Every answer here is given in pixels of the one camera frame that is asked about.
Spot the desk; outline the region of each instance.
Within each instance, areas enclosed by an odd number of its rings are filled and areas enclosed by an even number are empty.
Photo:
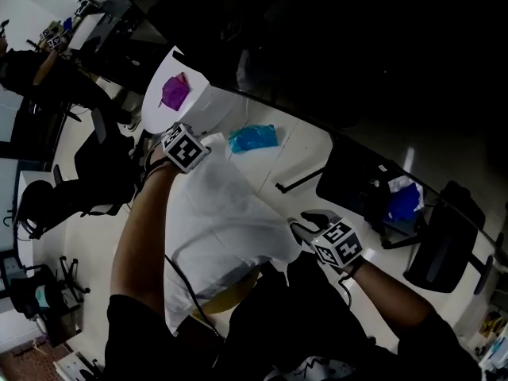
[[[386,219],[392,193],[388,182],[402,176],[375,152],[354,140],[336,136],[333,150],[316,187],[316,194],[329,202],[363,216],[384,235],[383,226],[407,235],[415,234],[417,215],[411,221]]]
[[[181,121],[191,125],[195,134],[202,135],[219,124],[242,99],[237,94],[212,87],[201,73],[173,58],[174,51],[180,52],[174,47],[167,54],[148,86],[142,108],[143,126],[150,133],[162,133],[174,122]],[[181,72],[187,77],[190,93],[175,111],[160,100],[164,84]]]
[[[73,56],[96,75],[144,94],[170,46],[129,0],[104,2],[102,9],[105,14]]]

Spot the black sleeve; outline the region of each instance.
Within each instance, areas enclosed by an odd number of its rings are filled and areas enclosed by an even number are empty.
[[[400,338],[398,356],[408,379],[482,379],[478,364],[437,313]]]
[[[163,318],[123,295],[110,297],[104,379],[186,379],[185,353]]]
[[[20,95],[30,94],[39,66],[47,55],[32,51],[8,51],[0,64],[0,83]]]

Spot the white cloth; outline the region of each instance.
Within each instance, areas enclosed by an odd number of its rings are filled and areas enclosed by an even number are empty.
[[[180,267],[201,304],[255,266],[294,261],[301,249],[287,222],[259,199],[225,158],[221,134],[207,137],[212,152],[173,184],[166,218],[166,254]],[[166,261],[166,322],[176,330],[194,309],[187,288]]]

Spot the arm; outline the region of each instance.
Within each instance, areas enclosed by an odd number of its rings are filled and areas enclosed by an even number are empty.
[[[51,53],[48,55],[48,58],[39,66],[37,73],[35,74],[35,78],[33,79],[33,85],[38,86],[42,83],[46,75],[51,71],[53,65],[55,65],[56,60],[58,59],[58,51],[53,49]]]
[[[422,323],[434,312],[432,305],[422,296],[368,261],[353,278],[399,338],[405,330]]]
[[[159,146],[152,163],[164,156]],[[113,261],[111,294],[126,295],[164,317],[164,231],[169,190],[178,171],[157,168],[133,203]]]

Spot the black cable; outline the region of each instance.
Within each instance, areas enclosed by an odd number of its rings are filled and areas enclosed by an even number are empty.
[[[192,290],[192,286],[190,285],[189,283],[189,280],[187,279],[187,277],[185,276],[185,274],[183,274],[182,270],[180,270],[179,266],[176,265],[173,261],[170,260],[170,258],[164,254],[164,256],[166,257],[166,260],[168,261],[168,263],[173,267],[173,269],[176,271],[176,273],[179,275],[179,277],[182,279],[182,281],[185,283],[185,286],[187,287],[187,290],[189,291],[189,294],[190,294],[190,297],[192,298],[192,300],[194,301],[194,304],[196,305],[196,308],[198,308],[198,311],[199,311],[199,314],[201,315],[201,317],[203,318],[203,321],[205,321],[205,323],[210,327],[212,328],[212,330],[214,331],[215,335],[217,337],[219,337],[222,341],[224,340],[222,338],[222,336],[219,334],[219,332],[217,331],[217,329],[215,329],[215,326],[212,324],[212,322],[206,317],[205,315],[205,312],[203,312],[203,309],[201,308],[201,306],[199,305],[199,302],[198,302],[198,299],[196,298],[196,294],[194,293],[194,291]]]
[[[348,298],[349,298],[348,309],[351,309],[351,303],[352,303],[351,292],[349,292],[349,289],[342,283],[342,281],[339,281],[338,284],[342,287],[342,289],[344,291],[346,291],[346,294],[348,294]]]
[[[156,162],[154,162],[151,165],[148,165],[148,166],[145,165],[145,171],[144,171],[143,177],[141,178],[140,185],[137,188],[137,192],[134,194],[134,199],[136,199],[137,195],[143,190],[144,183],[146,182],[146,180],[150,176],[150,174],[152,174],[152,172],[154,172],[158,167],[160,167],[161,165],[165,164],[166,162],[171,163],[171,160],[165,156],[164,158],[161,158],[160,160],[157,160]]]
[[[72,107],[69,109],[69,113],[71,113],[71,110],[74,109],[77,105],[72,105]],[[80,116],[81,114],[84,114],[86,113],[88,110],[90,109],[85,109],[84,111],[82,111],[81,113],[72,113],[74,114],[75,116]]]

